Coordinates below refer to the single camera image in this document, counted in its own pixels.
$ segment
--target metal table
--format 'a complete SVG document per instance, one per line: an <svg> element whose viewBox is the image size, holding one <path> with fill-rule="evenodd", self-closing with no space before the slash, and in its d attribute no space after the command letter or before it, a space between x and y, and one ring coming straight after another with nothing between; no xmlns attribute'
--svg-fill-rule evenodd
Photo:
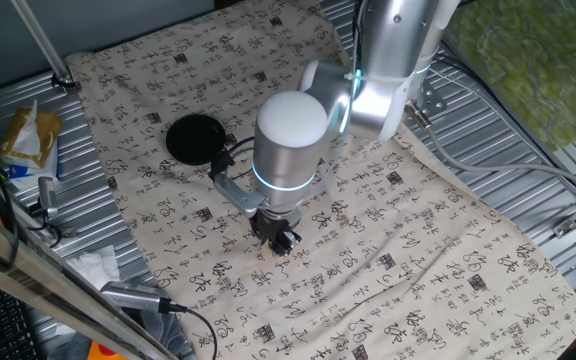
<svg viewBox="0 0 576 360"><path fill-rule="evenodd" d="M320 3L342 43L351 51L354 0L322 0ZM437 63L433 69L473 84L455 69ZM53 87L51 78L52 73L46 73L0 90L0 139L16 108L29 107L34 99L40 108L55 111L64 121L59 136L59 163L63 172L56 187L59 215L54 218L54 224L74 227L77 237L65 239L55 251L68 259L113 245L122 281L154 286L152 274L112 198L77 95L60 86ZM457 159L484 165L516 161L545 163L554 159L552 154L539 148L520 123L502 110L499 109L499 113L504 116L500 118L469 90L432 74L429 79L447 104L446 112L431 119L433 126L448 152ZM434 149L421 129L412 123L408 125ZM490 174L463 172L452 167L451 170L484 201L526 231L576 288L576 231L561 239L552 232L556 224L576 212L574 190L556 177L534 171ZM12 190L24 204L34 203L38 197L37 188ZM47 350L64 341L54 335L54 320L38 311L32 315L39 339Z"/></svg>

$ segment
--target beige fabric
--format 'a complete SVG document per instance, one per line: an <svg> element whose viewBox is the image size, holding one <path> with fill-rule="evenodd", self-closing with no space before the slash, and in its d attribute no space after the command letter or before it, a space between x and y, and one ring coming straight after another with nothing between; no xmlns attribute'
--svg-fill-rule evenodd
<svg viewBox="0 0 576 360"><path fill-rule="evenodd" d="M214 324L222 358L556 359L576 336L573 290L405 127L383 144L331 144L347 143L286 258L257 244L206 166L167 153L166 130L186 114L221 121L230 145L252 135L256 109L296 89L308 60L347 63L334 34L315 0L253 0L70 58L115 201L159 285ZM231 174L249 166L238 158ZM204 324L180 319L209 359Z"/></svg>

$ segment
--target white cable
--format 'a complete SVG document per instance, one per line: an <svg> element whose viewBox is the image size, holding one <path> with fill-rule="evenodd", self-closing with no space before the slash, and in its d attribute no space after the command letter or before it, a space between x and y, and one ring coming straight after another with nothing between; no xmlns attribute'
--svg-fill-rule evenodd
<svg viewBox="0 0 576 360"><path fill-rule="evenodd" d="M485 102L486 105L488 105L488 107L489 107L492 111L494 111L495 114L497 114L497 116L501 119L501 121L504 122L504 124L508 125L508 127L510 127L510 128L513 127L513 126L506 120L506 117L501 116L501 114L499 113L499 111L497 111L497 109L488 101L488 99L486 99L484 96L482 96L481 94L479 94L479 92L478 92L477 90L472 89L471 87L469 87L468 85L460 82L459 80L451 79L451 78L449 78L449 77L447 77L447 76L445 76L445 75L443 75L443 74L435 71L434 69L430 69L430 71L431 71L432 73L434 73L435 75L439 76L440 78L442 78L442 79L444 79L444 80L446 80L446 81L448 81L448 82L451 82L451 83L453 83L453 84L455 84L455 85L459 85L459 86L461 86L462 88L470 91L473 95L475 95L476 97L478 97L481 101ZM526 144L526 146L528 146L528 147L530 148L530 150L534 151L535 153L539 153L539 150L536 149L531 143L525 142L525 144Z"/></svg>
<svg viewBox="0 0 576 360"><path fill-rule="evenodd" d="M481 99L483 102L485 102L497 114L497 116L499 116L499 118L504 119L503 116L501 116L501 114L499 114L497 109L495 109L494 106L492 106L492 104L490 104L490 102L488 102L488 100L486 100L483 96L481 96L477 92L473 91L471 88L469 88L465 84L462 84L461 82L459 82L457 80L454 80L454 79L451 79L447 76L444 76L443 74L440 74L439 72L437 72L433 69L430 69L430 71L433 72L435 75L443 78L444 80L447 80L453 84L459 85L459 86L463 87L464 89L470 91L472 94L474 94L479 99ZM454 159L452 156L450 156L446 152L446 150L443 148L443 146L441 146L441 143L439 143L439 139L437 139L437 136L435 136L435 132L431 128L426 129L426 132L428 133L428 136L430 137L432 142L437 147L437 150L439 151L439 153L441 153L441 155L446 160L448 160L449 163L453 164L454 166L456 166L458 168L468 170L468 171L476 171L476 172L509 171L509 170L516 170L516 169L539 170L539 171L545 171L545 172L549 172L551 174L562 176L562 177L576 183L576 175L573 175L573 174L571 174L565 170L561 170L559 168L556 168L556 167L550 166L550 165L540 165L540 164L508 164L508 165L500 165L500 166L471 166L471 165L466 165L464 163L457 161L456 159Z"/></svg>
<svg viewBox="0 0 576 360"><path fill-rule="evenodd" d="M382 82L382 83L400 83L402 81L408 80L407 77L402 78L402 77L394 77L394 76L362 76L362 75L353 75L351 73L345 74L344 79L346 79L346 80L361 80L361 81L376 81L376 82Z"/></svg>
<svg viewBox="0 0 576 360"><path fill-rule="evenodd" d="M555 175L563 176L566 179L576 183L576 175L573 175L567 171L558 169L556 167L548 166L548 165L540 165L540 164L508 164L508 165L499 165L499 166L471 166L471 165L466 165L464 163L457 161L452 156L448 155L448 153L446 152L444 147L441 146L441 143L439 142L439 139L437 139L437 136L435 135L435 132L432 130L432 127L427 128L426 132L428 133L430 140L432 140L432 142L437 147L437 151L439 151L439 153L449 163L455 165L458 168L468 170L468 171L476 171L476 172L510 171L510 170L521 170L521 169L540 170L540 171L549 172L549 173L552 173Z"/></svg>

